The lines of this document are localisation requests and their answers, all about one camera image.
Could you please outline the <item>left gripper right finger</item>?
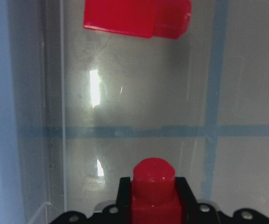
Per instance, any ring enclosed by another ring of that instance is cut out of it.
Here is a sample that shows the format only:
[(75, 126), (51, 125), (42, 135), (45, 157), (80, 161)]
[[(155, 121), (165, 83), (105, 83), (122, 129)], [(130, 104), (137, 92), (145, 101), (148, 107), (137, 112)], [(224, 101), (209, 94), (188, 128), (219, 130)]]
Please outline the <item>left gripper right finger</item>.
[(182, 208), (182, 224), (189, 224), (197, 200), (184, 177), (176, 177), (176, 190)]

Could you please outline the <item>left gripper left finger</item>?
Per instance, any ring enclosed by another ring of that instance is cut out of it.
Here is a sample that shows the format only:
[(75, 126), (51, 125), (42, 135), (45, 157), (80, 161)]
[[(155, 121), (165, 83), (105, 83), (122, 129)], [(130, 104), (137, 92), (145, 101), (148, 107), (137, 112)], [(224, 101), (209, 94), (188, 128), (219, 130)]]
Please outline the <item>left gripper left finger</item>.
[(122, 224), (132, 223), (132, 183), (130, 177), (120, 178), (118, 193), (116, 197), (116, 206), (119, 209), (119, 215)]

